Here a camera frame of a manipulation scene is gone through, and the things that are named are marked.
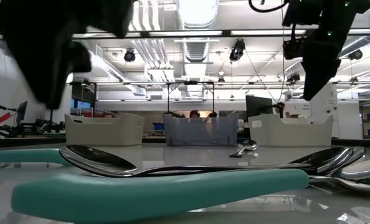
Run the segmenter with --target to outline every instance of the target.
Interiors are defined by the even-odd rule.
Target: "white storage bin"
[[[234,146],[237,140],[237,113],[224,118],[175,118],[163,116],[169,146]]]
[[[121,114],[119,118],[83,118],[66,114],[66,143],[87,146],[142,144],[144,121],[144,117],[135,114]]]
[[[280,119],[275,114],[249,117],[250,137],[261,146],[330,146],[333,116]]]

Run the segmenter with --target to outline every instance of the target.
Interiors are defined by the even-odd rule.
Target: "teal silicone handle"
[[[0,162],[54,162],[71,166],[60,154],[59,149],[18,149],[0,151]]]
[[[62,174],[17,185],[13,211],[70,223],[160,217],[308,186],[298,169],[125,179]]]

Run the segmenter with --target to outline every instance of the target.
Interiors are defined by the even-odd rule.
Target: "monitor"
[[[23,102],[19,105],[19,108],[17,109],[17,114],[16,114],[16,122],[19,124],[21,121],[24,120],[24,115],[26,113],[26,108],[27,108],[27,101]]]
[[[261,114],[272,114],[273,113],[272,99],[247,95],[246,109],[247,117],[245,118],[245,121],[247,121],[248,118],[251,116],[258,116]]]

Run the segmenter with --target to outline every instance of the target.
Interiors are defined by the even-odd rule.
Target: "person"
[[[190,118],[200,118],[200,112],[198,110],[192,110],[189,113]]]

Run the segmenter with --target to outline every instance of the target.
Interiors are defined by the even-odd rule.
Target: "white table surface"
[[[254,154],[241,159],[229,157],[237,150],[237,148],[231,147],[166,147],[164,144],[144,144],[131,147],[99,147],[99,149],[128,159],[139,168],[150,168],[171,165],[283,164],[326,148],[260,147],[256,151],[257,157]],[[13,213],[10,208],[12,189],[17,183],[46,178],[63,172],[85,173],[74,167],[61,167],[46,163],[21,163],[2,167],[0,166],[0,224],[60,223]],[[309,187],[303,190],[279,192],[179,215],[133,223],[363,224],[370,223],[370,195],[357,195],[347,190],[324,185],[323,189]]]

